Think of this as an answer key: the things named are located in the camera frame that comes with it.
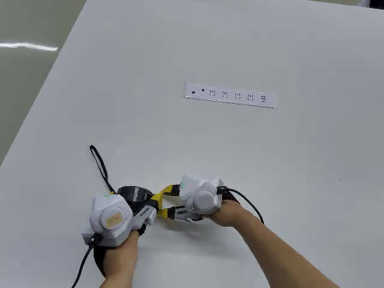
white plastic casing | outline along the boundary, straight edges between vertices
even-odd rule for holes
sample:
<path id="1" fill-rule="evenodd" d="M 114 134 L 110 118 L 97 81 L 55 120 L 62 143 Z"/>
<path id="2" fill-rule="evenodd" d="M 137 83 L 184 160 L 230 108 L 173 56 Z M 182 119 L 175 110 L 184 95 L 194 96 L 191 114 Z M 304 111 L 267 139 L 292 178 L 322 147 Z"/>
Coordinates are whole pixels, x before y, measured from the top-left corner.
<path id="1" fill-rule="evenodd" d="M 120 195 L 95 196 L 89 223 L 83 232 L 86 244 L 94 233 L 103 236 L 100 245 L 118 246 L 128 236 L 133 225 L 133 212 Z"/>
<path id="2" fill-rule="evenodd" d="M 219 178 L 207 180 L 198 176 L 184 175 L 181 178 L 180 199 L 193 213 L 214 213 L 221 208 L 221 195 L 217 195 L 217 187 L 222 184 Z"/>
<path id="3" fill-rule="evenodd" d="M 151 214 L 149 215 L 148 219 L 146 220 L 147 225 L 152 225 L 156 219 L 157 211 L 154 209 Z"/>

black cable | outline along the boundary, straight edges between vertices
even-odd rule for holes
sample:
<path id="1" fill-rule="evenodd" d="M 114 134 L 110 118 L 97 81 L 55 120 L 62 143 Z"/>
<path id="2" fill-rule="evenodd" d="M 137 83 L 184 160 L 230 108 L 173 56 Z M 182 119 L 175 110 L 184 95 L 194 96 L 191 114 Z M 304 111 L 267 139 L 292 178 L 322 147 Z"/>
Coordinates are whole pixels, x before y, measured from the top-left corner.
<path id="1" fill-rule="evenodd" d="M 99 152 L 97 151 L 96 147 L 94 145 L 91 145 L 89 147 L 89 150 L 91 150 L 92 156 L 95 158 L 98 170 L 100 171 L 101 177 L 103 177 L 105 183 L 107 184 L 109 191 L 111 191 L 113 194 L 116 194 L 115 189 L 113 189 L 113 187 L 108 182 L 108 172 L 106 165 L 104 164 L 104 161 L 100 156 Z"/>
<path id="2" fill-rule="evenodd" d="M 221 186 L 221 187 L 219 187 L 219 188 L 222 188 L 222 189 L 224 189 L 224 190 L 226 190 L 226 191 L 234 192 L 234 193 L 236 193 L 237 195 L 241 196 L 241 197 L 242 197 L 245 201 L 247 201 L 248 204 L 251 205 L 251 207 L 256 211 L 256 213 L 258 214 L 258 216 L 259 216 L 259 218 L 260 218 L 260 221 L 264 224 L 264 219 L 263 219 L 261 213 L 259 212 L 259 210 L 257 210 L 257 208 L 252 204 L 252 202 L 250 202 L 250 201 L 248 200 L 248 198 L 246 198 L 242 193 L 240 193 L 239 191 L 237 191 L 237 190 L 235 190 L 235 189 L 228 188 L 228 187 L 226 187 L 226 186 Z"/>
<path id="3" fill-rule="evenodd" d="M 79 282 L 79 279 L 80 279 L 80 276 L 82 275 L 83 267 L 84 267 L 86 259 L 88 258 L 88 255 L 90 254 L 92 249 L 101 242 L 101 240 L 103 240 L 103 237 L 100 234 L 95 233 L 92 236 L 91 241 L 88 244 L 88 250 L 86 251 L 86 253 L 83 257 L 82 263 L 80 264 L 80 268 L 79 268 L 79 271 L 77 273 L 77 277 L 76 277 L 71 288 L 74 288 L 76 286 L 77 282 Z"/>
<path id="4" fill-rule="evenodd" d="M 84 255 L 84 258 L 82 260 L 82 263 L 80 264 L 80 268 L 79 268 L 79 272 L 77 273 L 77 277 L 76 277 L 76 279 L 75 279 L 75 281 L 74 281 L 74 283 L 73 283 L 71 288 L 74 288 L 76 286 L 77 282 L 79 282 L 80 276 L 81 276 L 81 274 L 83 272 L 83 267 L 84 267 L 84 264 L 85 264 L 85 260 L 88 258 L 88 255 L 90 254 L 92 249 L 93 249 L 93 246 L 89 246 L 88 247 L 88 250 L 86 251 L 86 253 Z"/>

cable connector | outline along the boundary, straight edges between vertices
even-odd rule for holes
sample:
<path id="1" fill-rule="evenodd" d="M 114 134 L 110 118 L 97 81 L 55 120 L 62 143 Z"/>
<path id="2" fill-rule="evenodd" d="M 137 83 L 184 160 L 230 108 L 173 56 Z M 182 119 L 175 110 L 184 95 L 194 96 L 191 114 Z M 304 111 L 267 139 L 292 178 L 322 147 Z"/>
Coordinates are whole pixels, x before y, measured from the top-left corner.
<path id="1" fill-rule="evenodd" d="M 102 240 L 103 240 L 103 236 L 99 233 L 95 233 L 91 237 L 91 240 L 88 243 L 88 246 L 93 248 L 93 247 L 97 246 L 98 244 L 100 244 L 102 242 Z"/>
<path id="2" fill-rule="evenodd" d="M 218 186 L 217 187 L 217 194 L 223 194 L 224 192 L 228 191 L 229 188 L 227 186 Z"/>

white tabletop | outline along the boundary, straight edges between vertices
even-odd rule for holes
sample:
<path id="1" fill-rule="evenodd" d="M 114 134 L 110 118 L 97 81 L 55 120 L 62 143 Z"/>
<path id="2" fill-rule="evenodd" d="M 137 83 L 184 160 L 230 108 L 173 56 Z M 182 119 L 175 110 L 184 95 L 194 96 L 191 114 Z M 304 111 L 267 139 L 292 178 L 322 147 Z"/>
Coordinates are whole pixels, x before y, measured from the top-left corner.
<path id="1" fill-rule="evenodd" d="M 1 287 L 74 280 L 107 191 L 90 144 L 115 188 L 220 176 L 340 286 L 381 286 L 384 14 L 249 2 L 88 1 L 0 168 Z M 187 100 L 186 81 L 273 91 L 278 108 Z M 139 249 L 135 287 L 268 286 L 208 220 L 159 220 Z M 79 287 L 101 281 L 90 257 Z"/>

electrical outlet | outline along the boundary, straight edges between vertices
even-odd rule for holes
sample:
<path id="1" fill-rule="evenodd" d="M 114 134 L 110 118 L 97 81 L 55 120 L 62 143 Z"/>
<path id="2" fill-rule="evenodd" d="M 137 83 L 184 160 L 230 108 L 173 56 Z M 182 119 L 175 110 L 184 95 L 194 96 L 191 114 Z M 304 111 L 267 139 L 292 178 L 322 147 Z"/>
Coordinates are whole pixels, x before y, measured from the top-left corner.
<path id="1" fill-rule="evenodd" d="M 276 108 L 276 95 L 272 92 L 256 92 L 245 89 L 187 83 L 184 96 L 198 100 Z"/>

